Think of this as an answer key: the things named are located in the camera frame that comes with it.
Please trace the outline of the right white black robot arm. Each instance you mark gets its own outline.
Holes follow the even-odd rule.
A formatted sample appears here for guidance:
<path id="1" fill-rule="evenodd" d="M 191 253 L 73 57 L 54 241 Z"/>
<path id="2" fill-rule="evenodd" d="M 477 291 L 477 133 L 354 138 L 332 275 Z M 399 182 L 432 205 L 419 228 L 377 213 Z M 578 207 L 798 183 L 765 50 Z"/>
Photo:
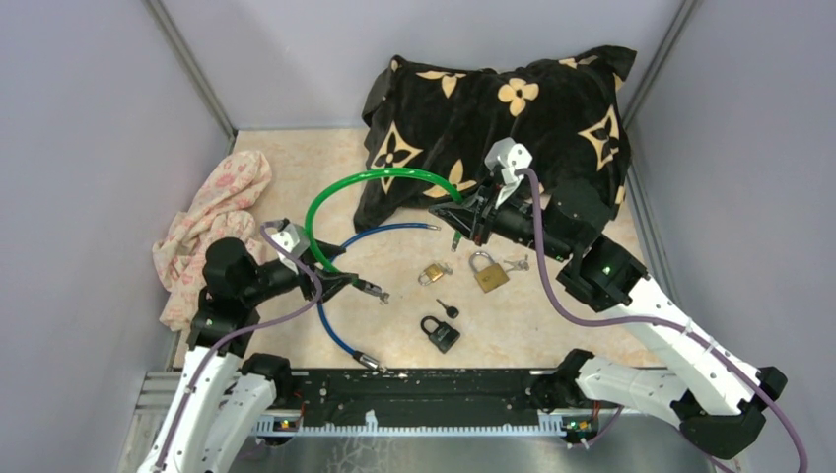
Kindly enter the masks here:
<path id="1" fill-rule="evenodd" d="M 478 245 L 500 236 L 535 249 L 539 262 L 562 261 L 557 280 L 596 313 L 593 325 L 626 327 L 661 362 L 637 369 L 574 350 L 555 374 L 561 402 L 603 401 L 640 411 L 726 460 L 757 440 L 786 376 L 738 359 L 678 308 L 647 268 L 603 233 L 610 210 L 594 187 L 560 183 L 543 209 L 518 195 L 501 200 L 499 193 L 485 184 L 460 203 L 430 211 Z"/>

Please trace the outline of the large brass padlock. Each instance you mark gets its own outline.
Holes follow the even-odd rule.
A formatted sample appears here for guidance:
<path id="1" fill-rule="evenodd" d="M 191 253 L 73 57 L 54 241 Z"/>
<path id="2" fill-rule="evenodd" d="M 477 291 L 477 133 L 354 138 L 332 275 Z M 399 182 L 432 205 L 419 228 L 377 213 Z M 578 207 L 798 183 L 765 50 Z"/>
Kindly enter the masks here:
<path id="1" fill-rule="evenodd" d="M 505 269 L 486 251 L 473 252 L 468 265 L 483 293 L 490 293 L 510 281 Z"/>

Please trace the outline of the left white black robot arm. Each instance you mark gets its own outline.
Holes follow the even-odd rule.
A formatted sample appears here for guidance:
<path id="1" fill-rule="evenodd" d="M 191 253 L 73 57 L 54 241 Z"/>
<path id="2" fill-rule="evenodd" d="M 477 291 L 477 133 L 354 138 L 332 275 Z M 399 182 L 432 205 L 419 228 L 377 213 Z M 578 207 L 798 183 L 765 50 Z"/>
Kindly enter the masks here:
<path id="1" fill-rule="evenodd" d="M 246 352 L 264 326 L 257 307 L 295 289 L 314 305 L 357 276 L 322 272 L 306 250 L 291 261 L 295 269 L 279 259 L 258 264 L 236 237 L 209 245 L 179 383 L 139 471 L 227 472 L 264 411 L 293 400 L 289 361 Z"/>

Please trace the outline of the small brass padlock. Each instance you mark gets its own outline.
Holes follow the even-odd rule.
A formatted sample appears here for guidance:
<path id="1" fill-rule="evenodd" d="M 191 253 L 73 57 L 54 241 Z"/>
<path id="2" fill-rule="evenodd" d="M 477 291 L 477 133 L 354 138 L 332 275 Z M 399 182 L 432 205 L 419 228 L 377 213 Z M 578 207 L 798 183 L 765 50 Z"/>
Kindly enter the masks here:
<path id="1" fill-rule="evenodd" d="M 446 275 L 442 272 L 440 263 L 434 262 L 421 271 L 417 277 L 417 281 L 421 286 L 429 286 L 444 276 Z"/>

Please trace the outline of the black Kaijing padlock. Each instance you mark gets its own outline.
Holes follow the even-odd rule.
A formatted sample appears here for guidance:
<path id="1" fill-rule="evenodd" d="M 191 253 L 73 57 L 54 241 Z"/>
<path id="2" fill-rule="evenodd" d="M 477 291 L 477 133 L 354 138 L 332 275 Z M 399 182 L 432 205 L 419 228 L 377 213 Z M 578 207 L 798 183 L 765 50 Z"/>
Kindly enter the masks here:
<path id="1" fill-rule="evenodd" d="M 428 340 L 442 353 L 446 354 L 460 338 L 460 332 L 435 316 L 424 316 L 420 321 L 421 330 Z"/>

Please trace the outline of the green cable lock loop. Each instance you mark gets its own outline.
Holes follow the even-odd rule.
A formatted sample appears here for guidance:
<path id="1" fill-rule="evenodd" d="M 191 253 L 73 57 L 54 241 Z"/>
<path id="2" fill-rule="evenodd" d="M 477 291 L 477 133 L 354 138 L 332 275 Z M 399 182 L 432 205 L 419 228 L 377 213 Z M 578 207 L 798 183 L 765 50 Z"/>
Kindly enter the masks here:
<path id="1" fill-rule="evenodd" d="M 334 194 L 337 192 L 357 185 L 361 182 L 370 181 L 370 180 L 378 180 L 383 178 L 404 178 L 410 180 L 420 180 L 423 182 L 428 182 L 434 185 L 440 186 L 448 196 L 453 200 L 454 203 L 462 203 L 464 201 L 461 193 L 454 187 L 453 184 L 448 182 L 446 179 L 442 178 L 441 176 L 434 174 L 432 172 L 422 170 L 422 169 L 377 169 L 377 170 L 366 170 L 362 172 L 358 172 L 355 174 L 351 174 L 347 177 L 344 177 L 340 180 L 335 181 L 334 183 L 330 184 L 324 190 L 322 190 L 319 195 L 317 195 L 313 202 L 311 203 L 310 207 L 307 210 L 305 215 L 305 222 L 304 222 L 304 229 L 306 232 L 306 236 L 309 238 L 311 251 L 313 253 L 314 259 L 323 266 L 323 269 L 328 272 L 338 272 L 339 269 L 336 268 L 329 260 L 328 257 L 324 255 L 324 252 L 320 248 L 319 244 L 316 242 L 315 233 L 314 233 L 314 220 L 319 208 Z"/>

